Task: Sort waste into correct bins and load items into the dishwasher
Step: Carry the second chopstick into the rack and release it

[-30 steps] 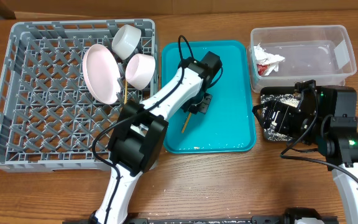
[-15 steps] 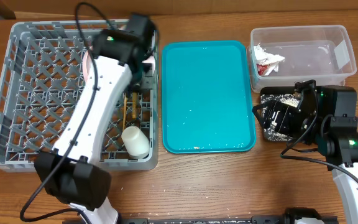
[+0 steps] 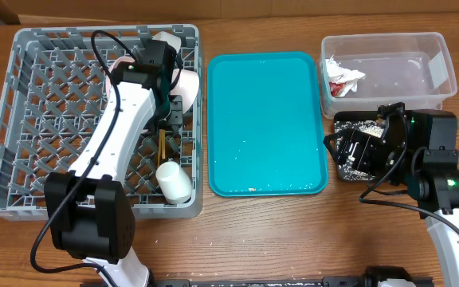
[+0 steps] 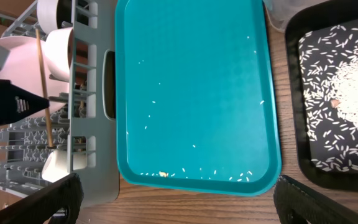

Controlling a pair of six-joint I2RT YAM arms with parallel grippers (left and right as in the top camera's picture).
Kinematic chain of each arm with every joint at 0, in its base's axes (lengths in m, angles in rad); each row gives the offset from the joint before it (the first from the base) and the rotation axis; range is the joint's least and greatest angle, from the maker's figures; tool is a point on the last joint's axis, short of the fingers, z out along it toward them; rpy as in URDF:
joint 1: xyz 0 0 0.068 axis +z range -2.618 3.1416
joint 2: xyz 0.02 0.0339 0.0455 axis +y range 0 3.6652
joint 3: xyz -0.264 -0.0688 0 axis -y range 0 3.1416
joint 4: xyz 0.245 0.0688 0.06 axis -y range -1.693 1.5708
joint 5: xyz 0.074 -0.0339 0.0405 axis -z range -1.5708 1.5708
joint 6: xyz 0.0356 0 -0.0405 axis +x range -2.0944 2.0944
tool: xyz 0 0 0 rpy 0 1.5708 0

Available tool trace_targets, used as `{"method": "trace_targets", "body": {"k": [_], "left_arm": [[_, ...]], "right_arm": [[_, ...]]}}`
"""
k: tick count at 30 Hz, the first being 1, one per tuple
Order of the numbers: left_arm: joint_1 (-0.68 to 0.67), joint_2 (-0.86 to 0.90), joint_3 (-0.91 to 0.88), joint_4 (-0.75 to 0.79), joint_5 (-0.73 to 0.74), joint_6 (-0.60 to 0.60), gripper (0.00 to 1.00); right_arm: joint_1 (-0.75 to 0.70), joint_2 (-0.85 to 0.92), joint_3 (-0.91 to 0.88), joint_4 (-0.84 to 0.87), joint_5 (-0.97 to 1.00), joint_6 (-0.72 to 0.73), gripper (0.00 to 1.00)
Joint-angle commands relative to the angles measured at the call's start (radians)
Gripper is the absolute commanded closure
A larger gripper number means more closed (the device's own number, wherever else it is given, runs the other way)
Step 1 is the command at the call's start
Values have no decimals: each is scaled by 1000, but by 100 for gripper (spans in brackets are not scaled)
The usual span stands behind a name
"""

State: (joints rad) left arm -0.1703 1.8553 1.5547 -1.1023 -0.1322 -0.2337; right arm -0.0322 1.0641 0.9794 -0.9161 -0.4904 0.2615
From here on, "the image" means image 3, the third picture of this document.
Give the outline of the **wooden chopstick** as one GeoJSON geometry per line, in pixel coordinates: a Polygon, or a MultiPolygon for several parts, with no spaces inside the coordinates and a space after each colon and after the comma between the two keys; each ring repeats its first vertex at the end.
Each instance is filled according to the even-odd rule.
{"type": "Polygon", "coordinates": [[[162,160],[162,157],[163,157],[163,152],[164,152],[164,130],[163,129],[159,129],[159,140],[158,140],[158,154],[157,154],[157,167],[160,166],[161,164],[161,160],[162,160]]]}
{"type": "Polygon", "coordinates": [[[166,159],[166,131],[164,129],[159,130],[159,141],[160,141],[160,158],[161,160],[166,159]]]}

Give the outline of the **small white bowl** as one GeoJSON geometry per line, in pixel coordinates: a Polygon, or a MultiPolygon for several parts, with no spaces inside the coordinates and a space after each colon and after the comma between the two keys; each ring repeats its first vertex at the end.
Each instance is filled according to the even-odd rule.
{"type": "Polygon", "coordinates": [[[179,76],[177,85],[171,90],[171,95],[182,97],[182,112],[186,113],[192,107],[200,87],[199,75],[195,71],[174,69],[172,77],[179,76]]]}

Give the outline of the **white cup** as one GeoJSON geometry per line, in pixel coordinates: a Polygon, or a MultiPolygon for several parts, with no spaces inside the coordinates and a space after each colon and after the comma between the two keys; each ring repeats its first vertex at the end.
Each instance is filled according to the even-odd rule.
{"type": "Polygon", "coordinates": [[[162,163],[155,176],[159,187],[170,204],[181,204],[191,197],[191,181],[186,172],[174,161],[162,163]]]}

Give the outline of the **red white wrapper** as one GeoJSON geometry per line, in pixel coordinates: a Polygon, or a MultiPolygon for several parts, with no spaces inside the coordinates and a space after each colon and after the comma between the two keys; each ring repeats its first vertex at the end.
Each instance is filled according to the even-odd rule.
{"type": "Polygon", "coordinates": [[[357,92],[358,82],[366,74],[356,69],[346,69],[334,57],[325,60],[331,96],[345,97],[349,92],[357,92]]]}

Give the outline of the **grey bowl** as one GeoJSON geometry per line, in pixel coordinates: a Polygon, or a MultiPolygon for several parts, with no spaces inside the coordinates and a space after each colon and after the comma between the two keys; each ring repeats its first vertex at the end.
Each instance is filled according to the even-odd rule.
{"type": "Polygon", "coordinates": [[[168,45],[175,49],[176,53],[178,53],[181,49],[181,38],[171,33],[160,31],[152,39],[156,41],[165,41],[168,45]]]}

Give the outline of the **large white plate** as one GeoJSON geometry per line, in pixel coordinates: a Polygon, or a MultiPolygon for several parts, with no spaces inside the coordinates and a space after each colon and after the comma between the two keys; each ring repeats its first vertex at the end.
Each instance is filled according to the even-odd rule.
{"type": "MultiPolygon", "coordinates": [[[[118,66],[118,64],[122,63],[122,62],[124,62],[124,63],[134,63],[135,60],[132,57],[128,57],[128,56],[119,57],[108,68],[109,72],[111,73],[118,66]]],[[[105,92],[106,92],[106,97],[108,99],[110,99],[110,97],[111,97],[111,87],[112,87],[111,81],[109,80],[109,77],[106,76],[105,77],[105,92]]]]}

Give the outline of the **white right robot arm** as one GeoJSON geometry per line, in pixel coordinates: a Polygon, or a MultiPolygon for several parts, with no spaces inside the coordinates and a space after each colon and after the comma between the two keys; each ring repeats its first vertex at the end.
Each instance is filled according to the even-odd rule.
{"type": "Polygon", "coordinates": [[[456,141],[453,113],[403,108],[338,112],[324,138],[337,165],[369,179],[361,203],[412,210],[425,221],[447,286],[459,286],[456,141]]]}

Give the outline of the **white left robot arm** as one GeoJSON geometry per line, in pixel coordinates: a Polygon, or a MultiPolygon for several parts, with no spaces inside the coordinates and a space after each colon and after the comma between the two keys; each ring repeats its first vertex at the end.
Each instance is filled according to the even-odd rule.
{"type": "Polygon", "coordinates": [[[148,39],[141,57],[108,67],[108,102],[85,149],[65,173],[52,172],[45,181],[49,219],[30,254],[47,232],[56,249],[78,263],[56,272],[93,268],[109,286],[146,286],[151,273],[132,248],[135,215],[124,192],[125,175],[144,128],[157,126],[171,114],[169,95],[177,85],[182,62],[179,38],[170,34],[148,39]]]}

